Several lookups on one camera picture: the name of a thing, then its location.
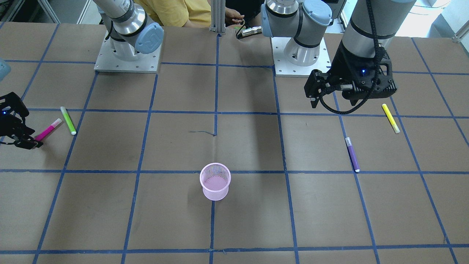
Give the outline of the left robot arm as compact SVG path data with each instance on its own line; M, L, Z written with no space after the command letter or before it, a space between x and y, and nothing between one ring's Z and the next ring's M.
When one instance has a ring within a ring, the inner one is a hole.
M329 0L265 0L260 5L262 33L287 39L283 57L306 67L305 96L332 113L350 114L373 99L394 95L388 46L414 0L358 0L327 70L313 68L325 47L324 36L335 20Z

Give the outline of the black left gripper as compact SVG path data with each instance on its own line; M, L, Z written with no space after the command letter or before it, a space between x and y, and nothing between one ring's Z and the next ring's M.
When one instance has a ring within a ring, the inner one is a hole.
M304 91L313 109L317 108L320 98L334 91L342 91L342 97L355 106L358 100L363 100L369 92L369 99L388 98L397 92L398 87L392 77L392 62L385 47L379 45L378 58L380 68L377 83L374 58L363 58L354 55L340 43L335 53L332 66L328 72L312 70Z

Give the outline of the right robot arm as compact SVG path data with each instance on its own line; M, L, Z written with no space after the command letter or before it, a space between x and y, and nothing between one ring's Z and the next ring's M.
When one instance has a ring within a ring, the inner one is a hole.
M107 29L99 50L94 70L102 73L157 73L160 63L164 31L132 0L96 0L98 12ZM10 92L1 97L0 135L9 137L22 149L39 148L42 139L65 122L70 133L77 130L65 107L58 118L40 134L26 125L29 110L22 99Z

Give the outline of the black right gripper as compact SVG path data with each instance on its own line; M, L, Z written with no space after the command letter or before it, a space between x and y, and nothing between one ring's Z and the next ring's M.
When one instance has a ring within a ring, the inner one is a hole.
M1 97L0 135L13 139L13 142L1 142L4 145L16 145L22 149L40 148L43 142L30 136L26 126L26 117L30 114L21 98L10 92Z

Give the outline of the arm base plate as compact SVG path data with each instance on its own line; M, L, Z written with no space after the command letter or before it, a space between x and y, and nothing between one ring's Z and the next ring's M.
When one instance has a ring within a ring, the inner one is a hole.
M96 58L94 70L107 73L149 73L156 74L160 65L163 44L149 54L138 52L127 42L103 39Z
M298 45L291 37L272 37L272 55L277 77L309 77L312 70L331 68L325 40L313 48Z

